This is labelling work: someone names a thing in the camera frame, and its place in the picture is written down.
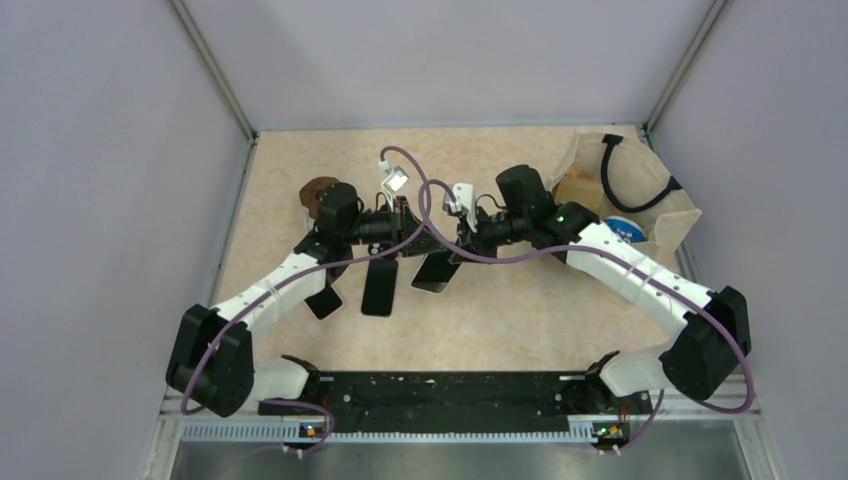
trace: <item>black cable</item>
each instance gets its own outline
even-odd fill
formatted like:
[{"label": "black cable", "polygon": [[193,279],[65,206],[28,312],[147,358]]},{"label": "black cable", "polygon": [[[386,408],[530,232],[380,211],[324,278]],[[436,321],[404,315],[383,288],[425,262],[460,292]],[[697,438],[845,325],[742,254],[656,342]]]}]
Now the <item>black cable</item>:
[{"label": "black cable", "polygon": [[386,205],[389,204],[389,199],[386,198],[386,194],[383,192],[377,192],[377,195],[374,195],[374,210],[377,211],[380,209],[380,197],[383,197],[383,200],[386,201]]},{"label": "black cable", "polygon": [[604,139],[602,140],[603,143],[607,144],[607,150],[604,152],[604,158],[601,160],[601,185],[603,185],[604,193],[606,194],[607,198],[609,198],[612,206],[621,210],[624,213],[644,212],[645,210],[660,203],[663,198],[665,198],[669,193],[673,192],[674,190],[683,189],[683,187],[679,183],[677,183],[677,180],[675,180],[672,176],[668,179],[668,184],[665,186],[665,188],[660,193],[658,193],[656,197],[649,200],[648,203],[645,203],[644,205],[638,207],[628,207],[627,205],[621,203],[618,197],[616,197],[615,194],[612,193],[612,187],[609,184],[609,161],[610,157],[612,156],[612,150],[615,148],[616,145],[621,143],[622,140],[624,140],[622,137],[618,135],[613,135],[611,133],[604,135]]},{"label": "black cable", "polygon": [[475,209],[477,208],[477,204],[480,202],[480,199],[483,198],[483,197],[491,198],[492,203],[495,204],[496,208],[498,208],[499,210],[506,211],[507,208],[503,205],[498,204],[498,200],[495,197],[493,197],[492,194],[490,194],[490,193],[484,193],[483,195],[480,195],[479,197],[477,197],[477,200],[474,200],[474,208]]}]

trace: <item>tan paper bag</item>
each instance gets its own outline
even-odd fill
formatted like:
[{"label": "tan paper bag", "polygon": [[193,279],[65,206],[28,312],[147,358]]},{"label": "tan paper bag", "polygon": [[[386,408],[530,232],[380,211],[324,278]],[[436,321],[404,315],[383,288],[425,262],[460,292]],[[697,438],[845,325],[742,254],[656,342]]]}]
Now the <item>tan paper bag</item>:
[{"label": "tan paper bag", "polygon": [[[567,173],[578,178],[601,181],[601,161],[607,144],[606,134],[575,135],[571,146],[548,178],[552,189]],[[625,206],[644,205],[666,188],[671,172],[657,155],[638,140],[624,138],[616,145],[608,164],[610,189]],[[639,213],[624,213],[605,195],[599,215],[604,219],[617,215],[636,222],[645,231],[647,241],[633,246],[666,267],[674,267],[674,252],[701,216],[683,189],[673,190],[653,207]]]}]

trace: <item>black mounting plate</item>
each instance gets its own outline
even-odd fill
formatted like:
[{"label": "black mounting plate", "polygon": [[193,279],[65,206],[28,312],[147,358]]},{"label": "black mounting plate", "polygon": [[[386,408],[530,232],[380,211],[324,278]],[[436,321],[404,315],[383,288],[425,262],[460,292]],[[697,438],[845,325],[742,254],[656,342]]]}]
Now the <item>black mounting plate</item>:
[{"label": "black mounting plate", "polygon": [[[586,372],[312,371],[300,400],[336,417],[336,431],[560,432],[569,415],[651,410],[640,394],[616,398]],[[260,415],[313,414],[260,404]]]}]

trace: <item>black arm joint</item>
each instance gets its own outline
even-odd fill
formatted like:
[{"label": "black arm joint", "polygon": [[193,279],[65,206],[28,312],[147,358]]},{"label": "black arm joint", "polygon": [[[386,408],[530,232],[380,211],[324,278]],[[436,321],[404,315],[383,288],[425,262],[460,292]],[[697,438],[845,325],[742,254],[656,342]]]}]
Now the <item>black arm joint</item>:
[{"label": "black arm joint", "polygon": [[[320,232],[312,231],[303,237],[294,249],[294,253],[309,255],[318,261],[319,265],[353,258],[353,249],[350,245],[339,242],[337,238],[321,235]],[[347,267],[335,267],[327,269],[327,285],[331,285],[338,279]]]},{"label": "black arm joint", "polygon": [[[195,305],[183,314],[168,362],[166,382],[185,393],[203,352],[227,324],[217,311]],[[247,325],[227,331],[191,392],[191,399],[221,417],[235,413],[253,388],[253,343]]]},{"label": "black arm joint", "polygon": [[[527,239],[533,248],[541,250],[554,245],[567,245],[580,241],[580,232],[593,223],[599,223],[600,219],[588,208],[577,202],[568,202],[559,205],[556,211],[545,219]],[[562,263],[565,263],[568,252],[553,254]]]},{"label": "black arm joint", "polygon": [[[751,332],[745,297],[731,287],[712,297],[704,310],[730,332],[747,357],[751,352]],[[739,366],[739,361],[730,344],[705,318],[690,312],[686,320],[688,325],[659,359],[675,388],[690,398],[706,400]]]}]

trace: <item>grey wall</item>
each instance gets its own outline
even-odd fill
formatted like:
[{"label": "grey wall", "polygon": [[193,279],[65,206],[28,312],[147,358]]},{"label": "grey wall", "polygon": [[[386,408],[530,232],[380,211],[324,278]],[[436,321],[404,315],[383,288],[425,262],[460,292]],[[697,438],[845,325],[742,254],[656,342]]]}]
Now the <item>grey wall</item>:
[{"label": "grey wall", "polygon": [[259,129],[644,121],[711,0],[189,0]]},{"label": "grey wall", "polygon": [[2,477],[133,478],[245,143],[164,1],[2,10]]},{"label": "grey wall", "polygon": [[757,391],[789,478],[844,478],[848,3],[735,2],[656,134],[704,216],[715,286],[750,302]]}]

